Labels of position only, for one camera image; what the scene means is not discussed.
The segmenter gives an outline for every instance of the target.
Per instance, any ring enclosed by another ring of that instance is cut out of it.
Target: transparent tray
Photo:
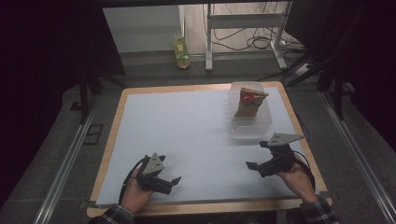
[[[228,91],[231,137],[240,140],[260,140],[264,137],[265,132],[272,123],[267,98],[262,101],[262,105],[259,107],[256,117],[236,118],[234,115],[238,110],[241,88],[264,91],[262,84],[259,82],[233,82]]]

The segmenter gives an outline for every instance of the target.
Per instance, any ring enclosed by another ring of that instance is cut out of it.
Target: white paper sheet
[[[273,133],[295,133],[277,88],[265,88]],[[124,178],[145,155],[166,156],[159,177],[181,176],[169,195],[154,193],[151,203],[177,203],[293,196],[276,175],[261,178],[246,161],[272,159],[258,142],[230,136],[227,91],[185,91],[129,95],[97,205],[117,203]],[[302,152],[299,142],[290,144]]]

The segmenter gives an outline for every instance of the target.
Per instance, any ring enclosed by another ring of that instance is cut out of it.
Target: person's left hand
[[[135,179],[138,170],[139,169],[134,170],[121,201],[121,206],[128,209],[133,214],[143,208],[154,193],[152,190],[143,190],[140,188],[137,180]]]

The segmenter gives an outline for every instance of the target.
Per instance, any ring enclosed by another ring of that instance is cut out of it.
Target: plaid sleeve
[[[303,203],[300,208],[309,224],[341,224],[325,199],[319,198],[314,203]]]
[[[99,218],[100,224],[134,224],[134,214],[114,203]]]

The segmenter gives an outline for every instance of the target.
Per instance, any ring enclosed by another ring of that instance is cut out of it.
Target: white wall
[[[119,53],[173,50],[180,31],[178,6],[114,7],[103,9]]]

